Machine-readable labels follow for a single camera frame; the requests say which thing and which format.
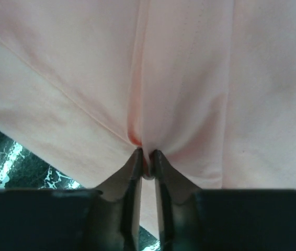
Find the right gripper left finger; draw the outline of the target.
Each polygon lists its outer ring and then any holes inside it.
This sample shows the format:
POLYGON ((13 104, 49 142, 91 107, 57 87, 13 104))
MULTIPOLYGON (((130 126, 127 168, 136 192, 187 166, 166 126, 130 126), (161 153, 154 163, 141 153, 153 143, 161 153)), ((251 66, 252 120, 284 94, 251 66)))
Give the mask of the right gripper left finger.
POLYGON ((143 151, 136 149, 122 168, 96 187, 93 250, 138 250, 143 151))

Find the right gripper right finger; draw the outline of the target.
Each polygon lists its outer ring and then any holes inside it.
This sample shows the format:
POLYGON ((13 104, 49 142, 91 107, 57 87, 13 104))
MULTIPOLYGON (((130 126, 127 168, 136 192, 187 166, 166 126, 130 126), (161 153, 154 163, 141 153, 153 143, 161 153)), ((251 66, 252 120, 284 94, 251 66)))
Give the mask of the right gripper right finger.
POLYGON ((150 172, 155 178, 161 250, 200 250, 200 226, 194 192, 200 188, 154 150, 150 172))

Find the salmon orange t shirt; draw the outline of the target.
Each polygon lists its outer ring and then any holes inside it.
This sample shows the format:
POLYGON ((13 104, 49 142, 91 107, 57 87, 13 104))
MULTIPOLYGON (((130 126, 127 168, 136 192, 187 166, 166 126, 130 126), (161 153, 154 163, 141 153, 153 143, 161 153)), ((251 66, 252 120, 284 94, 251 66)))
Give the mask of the salmon orange t shirt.
POLYGON ((296 188, 296 1, 0 1, 0 131, 86 187, 140 146, 296 188))

